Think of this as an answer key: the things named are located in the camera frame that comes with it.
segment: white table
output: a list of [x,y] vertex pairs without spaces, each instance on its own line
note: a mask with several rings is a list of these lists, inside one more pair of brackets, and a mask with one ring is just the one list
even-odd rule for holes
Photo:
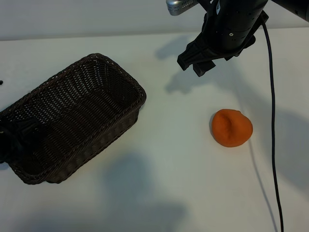
[[[276,146],[286,231],[309,228],[309,29],[272,29]],[[273,232],[271,98],[264,33],[198,78],[177,56],[197,34],[0,42],[0,110],[99,52],[146,90],[136,125],[65,182],[24,184],[1,165],[1,232]],[[250,142],[224,148],[211,116],[241,110]]]

